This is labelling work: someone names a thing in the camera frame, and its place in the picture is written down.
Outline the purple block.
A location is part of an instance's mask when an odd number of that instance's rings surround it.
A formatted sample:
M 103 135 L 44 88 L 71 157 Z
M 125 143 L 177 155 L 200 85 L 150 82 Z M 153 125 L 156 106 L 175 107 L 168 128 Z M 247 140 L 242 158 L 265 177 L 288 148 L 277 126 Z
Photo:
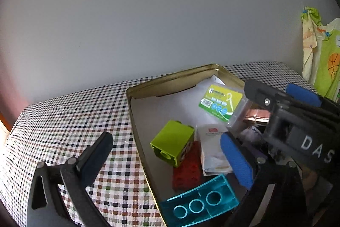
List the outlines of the purple block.
M 263 154 L 260 150 L 254 148 L 252 149 L 252 154 L 255 157 L 255 159 L 257 160 L 258 158 L 261 158 L 263 160 L 267 160 L 267 155 Z

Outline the brown copper case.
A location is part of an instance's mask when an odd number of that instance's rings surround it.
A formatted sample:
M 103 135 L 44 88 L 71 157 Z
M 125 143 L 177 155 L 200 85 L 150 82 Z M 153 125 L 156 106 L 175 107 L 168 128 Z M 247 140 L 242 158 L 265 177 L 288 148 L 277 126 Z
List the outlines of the brown copper case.
M 268 123 L 271 113 L 265 109 L 249 109 L 244 120 L 255 123 Z

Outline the white box with gold top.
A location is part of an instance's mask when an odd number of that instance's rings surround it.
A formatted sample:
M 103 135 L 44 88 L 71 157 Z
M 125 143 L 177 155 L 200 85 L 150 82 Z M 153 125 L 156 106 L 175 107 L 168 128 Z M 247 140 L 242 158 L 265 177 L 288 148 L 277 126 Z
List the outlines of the white box with gold top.
M 226 131 L 227 128 L 223 124 L 205 124 L 196 128 L 196 137 L 201 145 L 201 164 L 204 176 L 232 173 L 232 167 L 220 145 L 221 135 Z

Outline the black white object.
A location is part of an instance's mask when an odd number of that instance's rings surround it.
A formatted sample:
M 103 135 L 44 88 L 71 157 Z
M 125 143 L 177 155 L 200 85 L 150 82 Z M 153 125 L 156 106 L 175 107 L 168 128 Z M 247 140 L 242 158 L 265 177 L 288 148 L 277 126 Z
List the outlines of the black white object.
M 239 135 L 238 139 L 242 142 L 248 142 L 252 145 L 261 145 L 265 143 L 263 133 L 265 132 L 266 125 L 254 125 L 244 129 Z

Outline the green dental floss box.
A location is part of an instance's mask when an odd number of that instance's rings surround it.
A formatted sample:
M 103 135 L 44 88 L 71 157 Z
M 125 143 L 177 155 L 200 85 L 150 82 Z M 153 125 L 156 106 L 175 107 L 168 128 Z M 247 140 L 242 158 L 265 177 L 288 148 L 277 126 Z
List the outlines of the green dental floss box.
M 207 88 L 198 106 L 225 123 L 228 128 L 237 129 L 252 103 L 246 98 L 243 89 L 213 83 Z

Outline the red toy brick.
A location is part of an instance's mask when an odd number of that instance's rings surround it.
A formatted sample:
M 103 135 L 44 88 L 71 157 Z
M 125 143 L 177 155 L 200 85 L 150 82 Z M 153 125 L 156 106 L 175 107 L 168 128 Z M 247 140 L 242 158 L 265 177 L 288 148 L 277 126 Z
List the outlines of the red toy brick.
M 202 183 L 201 144 L 194 141 L 182 163 L 173 169 L 172 188 L 174 191 L 188 191 Z

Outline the teal toy brick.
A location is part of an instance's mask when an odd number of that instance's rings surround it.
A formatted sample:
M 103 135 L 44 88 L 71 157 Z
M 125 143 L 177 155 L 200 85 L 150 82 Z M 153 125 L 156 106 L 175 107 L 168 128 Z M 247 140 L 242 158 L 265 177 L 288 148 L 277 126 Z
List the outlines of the teal toy brick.
M 159 203 L 167 226 L 193 226 L 211 220 L 239 205 L 224 175 Z

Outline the lime green toy brick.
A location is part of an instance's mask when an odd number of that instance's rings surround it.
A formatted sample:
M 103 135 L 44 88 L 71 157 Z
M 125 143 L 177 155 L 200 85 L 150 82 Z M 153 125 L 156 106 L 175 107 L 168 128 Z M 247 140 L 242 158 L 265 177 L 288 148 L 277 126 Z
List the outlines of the lime green toy brick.
M 194 134 L 194 127 L 170 120 L 152 139 L 150 146 L 156 157 L 177 168 L 191 149 Z

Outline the green patterned cloth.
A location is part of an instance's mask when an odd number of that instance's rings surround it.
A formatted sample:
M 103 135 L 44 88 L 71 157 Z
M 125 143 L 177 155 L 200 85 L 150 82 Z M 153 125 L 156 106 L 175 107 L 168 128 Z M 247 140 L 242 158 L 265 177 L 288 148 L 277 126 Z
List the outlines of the green patterned cloth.
M 319 95 L 339 103 L 339 18 L 322 24 L 318 9 L 305 7 L 303 29 L 303 78 Z

